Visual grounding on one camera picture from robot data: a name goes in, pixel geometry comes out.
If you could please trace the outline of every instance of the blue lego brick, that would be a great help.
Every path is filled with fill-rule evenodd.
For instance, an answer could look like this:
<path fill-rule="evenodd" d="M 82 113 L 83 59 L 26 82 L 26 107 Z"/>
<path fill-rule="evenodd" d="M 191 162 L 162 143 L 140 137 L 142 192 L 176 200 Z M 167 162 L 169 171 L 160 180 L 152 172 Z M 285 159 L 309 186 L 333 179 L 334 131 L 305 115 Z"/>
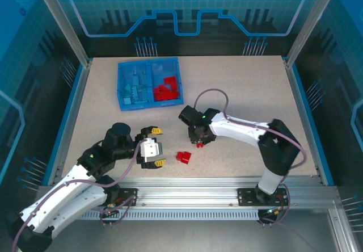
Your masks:
<path fill-rule="evenodd" d="M 131 99 L 130 98 L 124 98 L 124 104 L 131 104 Z"/>
<path fill-rule="evenodd" d="M 164 85 L 164 78 L 170 76 L 176 77 L 178 98 L 156 102 L 153 95 L 154 88 Z M 122 111 L 184 104 L 178 58 L 119 63 L 117 97 Z M 124 98 L 130 98 L 130 103 L 125 103 Z"/>

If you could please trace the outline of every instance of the speckled surface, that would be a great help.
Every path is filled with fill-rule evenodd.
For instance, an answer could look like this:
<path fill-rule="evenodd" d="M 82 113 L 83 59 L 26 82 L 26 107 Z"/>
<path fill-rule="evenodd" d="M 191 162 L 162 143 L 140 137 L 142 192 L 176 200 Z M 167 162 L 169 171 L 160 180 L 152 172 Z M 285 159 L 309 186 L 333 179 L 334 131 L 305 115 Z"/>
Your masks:
<path fill-rule="evenodd" d="M 129 177 L 238 177 L 262 175 L 264 164 L 257 148 L 240 141 L 218 137 L 202 149 L 189 141 L 187 127 L 178 115 L 184 106 L 152 108 L 121 112 L 116 96 L 117 64 L 142 58 L 95 58 L 88 77 L 85 93 L 77 117 L 64 174 L 83 151 L 104 138 L 115 122 L 131 126 L 132 136 L 141 128 L 156 125 L 164 135 L 165 166 L 157 170 L 142 170 L 133 166 Z M 230 98 L 227 113 L 251 121 L 270 122 L 281 119 L 307 150 L 308 160 L 291 175 L 316 174 L 310 149 L 302 128 L 284 65 L 280 56 L 213 56 L 179 57 L 183 82 L 184 104 L 193 105 L 197 95 L 205 89 L 217 87 Z M 197 108 L 222 109 L 225 103 L 220 93 L 207 93 Z M 176 152 L 192 153 L 189 165 L 175 159 Z M 301 160 L 299 154 L 296 162 Z M 118 177 L 129 161 L 117 161 L 108 174 Z"/>

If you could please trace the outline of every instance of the enclosure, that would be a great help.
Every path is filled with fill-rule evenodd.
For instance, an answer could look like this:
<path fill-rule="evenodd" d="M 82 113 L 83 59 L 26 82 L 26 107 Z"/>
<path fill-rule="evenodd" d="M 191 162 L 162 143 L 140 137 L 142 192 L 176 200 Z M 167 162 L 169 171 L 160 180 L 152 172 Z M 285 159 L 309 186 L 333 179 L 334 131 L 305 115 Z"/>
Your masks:
<path fill-rule="evenodd" d="M 362 250 L 363 0 L 0 2 L 2 251 L 12 244 L 5 214 L 50 190 L 117 122 L 132 137 L 160 127 L 165 165 L 135 164 L 120 182 L 138 194 L 119 227 L 103 229 L 88 210 L 47 251 L 310 251 L 299 234 L 316 251 Z M 163 58 L 178 63 L 169 74 L 178 80 L 175 105 L 121 110 L 130 100 L 117 96 L 120 73 L 133 81 L 119 63 Z M 162 83 L 157 71 L 153 87 Z M 239 205 L 237 189 L 264 174 L 258 148 L 232 138 L 190 143 L 178 115 L 211 87 L 229 96 L 228 115 L 280 119 L 305 149 L 306 163 L 285 181 L 284 226 L 262 228 L 251 219 L 259 208 Z M 197 108 L 224 104 L 213 92 Z M 189 164 L 175 159 L 179 151 L 192 154 Z M 128 165 L 117 161 L 108 175 Z"/>

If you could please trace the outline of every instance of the blue edge trim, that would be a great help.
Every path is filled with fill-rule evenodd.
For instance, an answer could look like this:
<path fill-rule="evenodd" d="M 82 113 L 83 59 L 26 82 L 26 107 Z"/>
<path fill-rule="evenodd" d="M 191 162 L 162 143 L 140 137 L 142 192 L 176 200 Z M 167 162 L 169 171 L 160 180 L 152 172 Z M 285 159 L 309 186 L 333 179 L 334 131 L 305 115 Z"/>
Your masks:
<path fill-rule="evenodd" d="M 319 153 L 319 156 L 320 156 L 320 160 L 322 161 L 322 166 L 323 166 L 322 169 L 324 170 L 324 173 L 325 173 L 325 176 L 326 176 L 326 179 L 327 179 L 327 184 L 329 186 L 334 186 L 333 177 L 331 175 L 331 172 L 330 172 L 330 169 L 329 169 L 329 166 L 328 166 L 328 162 L 327 162 L 327 158 L 325 156 L 323 146 L 322 146 L 322 143 L 321 143 L 319 135 L 318 135 L 318 131 L 317 131 L 316 126 L 315 126 L 315 121 L 313 119 L 313 115 L 311 113 L 309 104 L 308 104 L 307 99 L 306 99 L 305 91 L 303 89 L 302 82 L 301 82 L 297 67 L 296 67 L 295 64 L 293 64 L 292 68 L 293 68 L 294 75 L 295 75 L 295 78 L 296 78 L 296 81 L 297 81 L 298 89 L 299 89 L 301 97 L 302 97 L 303 105 L 304 105 L 304 108 L 306 110 L 307 119 L 309 121 L 311 130 L 313 131 L 313 136 L 314 136 L 314 139 L 315 139 L 316 147 L 318 148 L 318 153 Z M 65 124 L 66 124 L 66 122 L 68 120 L 68 117 L 69 117 L 70 107 L 71 107 L 71 105 L 73 103 L 74 94 L 75 94 L 75 91 L 77 89 L 77 86 L 78 86 L 78 83 L 79 83 L 79 78 L 81 76 L 82 71 L 83 71 L 83 66 L 80 65 L 79 68 L 78 68 L 77 76 L 75 77 L 75 81 L 74 81 L 74 84 L 73 84 L 72 91 L 71 91 L 70 96 L 69 96 L 69 100 L 68 100 L 68 103 L 67 103 L 67 106 L 66 106 L 66 110 L 64 112 L 62 123 L 61 123 L 60 129 L 58 131 L 56 142 L 54 143 L 52 155 L 51 155 L 49 163 L 48 163 L 48 168 L 47 168 L 47 171 L 45 172 L 43 185 L 48 184 L 50 175 L 52 173 L 52 169 L 53 169 L 53 166 L 54 166 L 54 162 L 56 160 L 56 155 L 57 155 L 57 152 L 58 152 L 58 148 L 59 148 L 61 138 L 62 138 L 62 135 L 63 135 L 63 132 L 64 132 Z"/>
<path fill-rule="evenodd" d="M 318 135 L 318 130 L 316 129 L 315 121 L 314 121 L 313 115 L 311 113 L 309 103 L 307 102 L 307 98 L 306 98 L 306 95 L 305 95 L 304 88 L 302 86 L 300 75 L 299 75 L 299 72 L 298 72 L 297 67 L 296 67 L 295 64 L 293 64 L 293 71 L 294 71 L 294 75 L 295 75 L 295 78 L 296 78 L 296 81 L 297 81 L 297 86 L 298 86 L 300 94 L 301 94 L 302 102 L 303 102 L 303 105 L 304 105 L 304 108 L 305 108 L 305 111 L 306 111 L 306 114 L 307 114 L 307 119 L 309 121 L 311 130 L 313 131 L 313 136 L 314 136 L 314 139 L 315 139 L 316 147 L 318 148 L 318 153 L 319 153 L 319 156 L 320 156 L 320 160 L 322 161 L 323 168 L 321 168 L 321 169 L 324 170 L 324 174 L 325 174 L 326 179 L 327 179 L 327 185 L 328 186 L 334 186 L 335 184 L 334 184 L 333 177 L 331 175 L 331 172 L 330 172 L 330 169 L 329 169 L 329 166 L 328 166 L 327 158 L 326 158 L 324 150 L 323 150 L 323 145 L 322 145 L 322 142 L 320 141 L 320 138 L 319 138 L 319 135 Z"/>
<path fill-rule="evenodd" d="M 79 64 L 77 75 L 75 76 L 73 87 L 72 87 L 72 90 L 70 92 L 69 99 L 68 99 L 68 102 L 67 102 L 66 110 L 64 111 L 64 114 L 63 114 L 63 119 L 62 119 L 62 122 L 61 122 L 61 126 L 59 127 L 56 142 L 54 143 L 54 147 L 53 147 L 53 150 L 52 150 L 52 154 L 50 155 L 48 167 L 47 167 L 47 170 L 46 170 L 44 178 L 43 178 L 43 186 L 48 185 L 50 175 L 52 174 L 53 166 L 54 166 L 54 163 L 56 161 L 56 156 L 57 156 L 57 152 L 58 152 L 58 149 L 59 149 L 59 145 L 61 143 L 64 128 L 65 128 L 66 122 L 67 122 L 68 117 L 69 117 L 70 107 L 72 106 L 75 91 L 76 91 L 76 89 L 78 87 L 79 78 L 81 77 L 82 72 L 83 72 L 83 65 Z"/>

